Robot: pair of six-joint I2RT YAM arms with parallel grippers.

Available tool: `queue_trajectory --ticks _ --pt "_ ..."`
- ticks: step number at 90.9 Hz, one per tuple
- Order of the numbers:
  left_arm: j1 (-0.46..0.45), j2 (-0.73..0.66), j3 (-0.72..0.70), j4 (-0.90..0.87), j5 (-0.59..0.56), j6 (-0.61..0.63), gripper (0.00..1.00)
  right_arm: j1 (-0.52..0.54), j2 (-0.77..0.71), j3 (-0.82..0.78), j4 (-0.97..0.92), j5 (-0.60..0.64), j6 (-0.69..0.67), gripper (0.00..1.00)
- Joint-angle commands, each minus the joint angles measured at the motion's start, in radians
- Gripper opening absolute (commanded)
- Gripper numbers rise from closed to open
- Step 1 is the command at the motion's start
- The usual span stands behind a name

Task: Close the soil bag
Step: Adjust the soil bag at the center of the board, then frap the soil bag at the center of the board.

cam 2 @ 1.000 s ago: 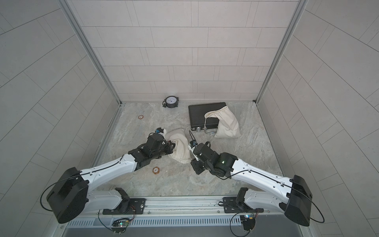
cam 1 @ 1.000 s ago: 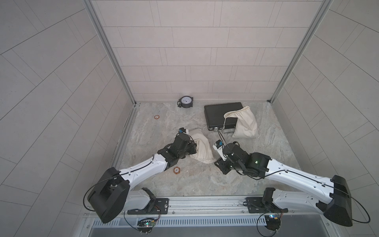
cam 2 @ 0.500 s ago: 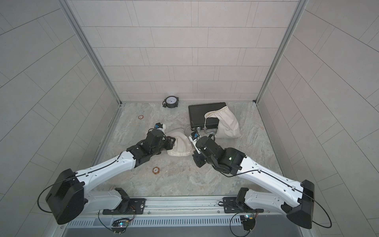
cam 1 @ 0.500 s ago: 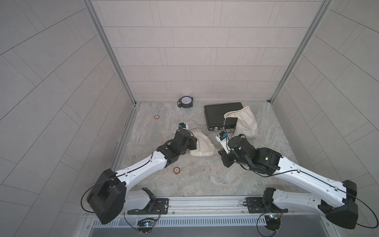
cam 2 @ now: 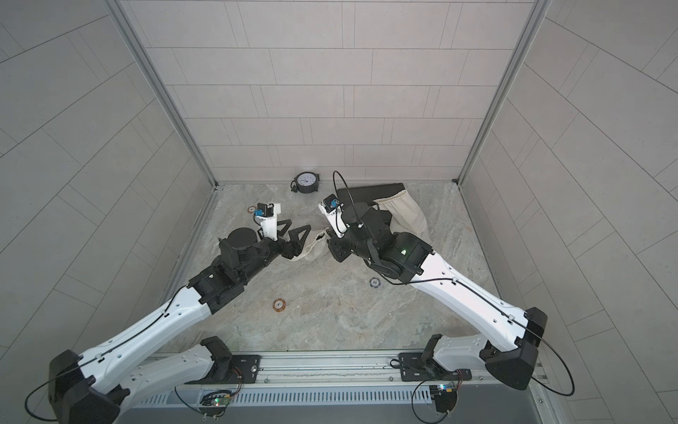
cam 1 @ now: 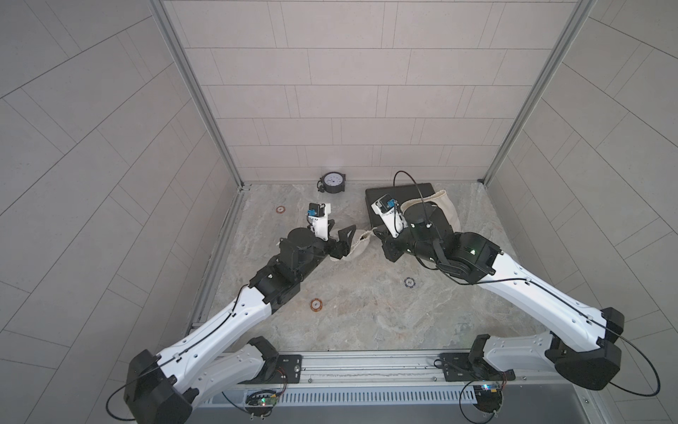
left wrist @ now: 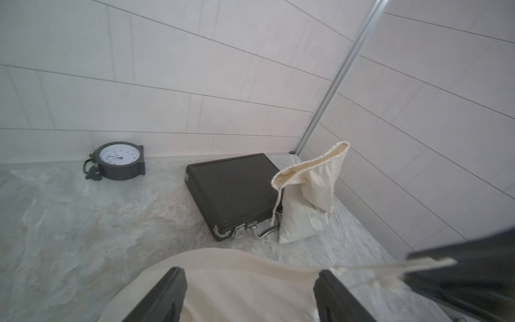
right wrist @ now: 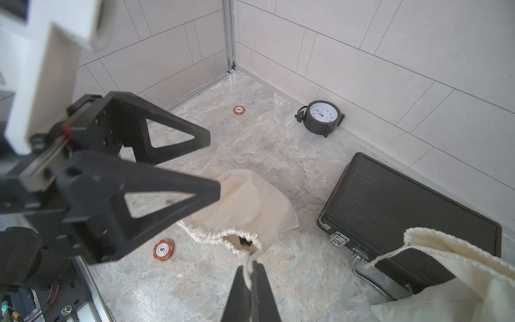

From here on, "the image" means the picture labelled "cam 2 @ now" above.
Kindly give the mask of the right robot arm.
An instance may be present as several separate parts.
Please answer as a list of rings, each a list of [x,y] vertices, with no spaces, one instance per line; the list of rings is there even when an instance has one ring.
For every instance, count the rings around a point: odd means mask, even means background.
[[[547,326],[543,311],[492,295],[418,236],[390,231],[384,212],[365,203],[319,209],[332,227],[328,246],[339,263],[355,254],[384,279],[435,298],[478,331],[477,337],[432,337],[421,357],[430,376],[442,380],[457,369],[484,367],[510,388],[529,386]]]

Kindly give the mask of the cream cloth soil bag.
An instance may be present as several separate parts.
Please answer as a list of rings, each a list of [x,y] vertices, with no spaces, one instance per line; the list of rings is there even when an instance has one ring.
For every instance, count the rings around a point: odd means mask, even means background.
[[[325,230],[312,230],[309,232],[305,245],[295,261],[316,261],[328,252],[328,233]]]

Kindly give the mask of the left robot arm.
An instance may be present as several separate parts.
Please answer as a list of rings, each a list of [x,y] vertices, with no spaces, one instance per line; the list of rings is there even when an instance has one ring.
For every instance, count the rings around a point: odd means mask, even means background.
[[[299,256],[311,228],[284,220],[272,230],[272,237],[246,227],[232,231],[219,241],[219,256],[158,309],[84,353],[66,350],[54,358],[48,399],[56,422],[112,423],[141,400],[184,383],[244,383],[219,337],[154,364],[145,360],[235,300],[275,258]]]

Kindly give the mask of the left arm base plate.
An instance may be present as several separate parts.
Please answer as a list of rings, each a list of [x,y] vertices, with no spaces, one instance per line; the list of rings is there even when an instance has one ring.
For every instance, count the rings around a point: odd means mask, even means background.
[[[237,354],[229,360],[217,360],[205,377],[187,384],[254,384],[260,366],[261,355]]]

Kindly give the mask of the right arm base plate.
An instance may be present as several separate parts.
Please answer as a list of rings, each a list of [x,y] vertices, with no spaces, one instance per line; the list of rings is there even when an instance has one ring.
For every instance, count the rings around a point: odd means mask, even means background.
[[[471,381],[470,369],[448,371],[434,360],[424,361],[424,353],[399,353],[396,359],[389,362],[390,367],[397,369],[403,382],[452,381],[455,383]]]

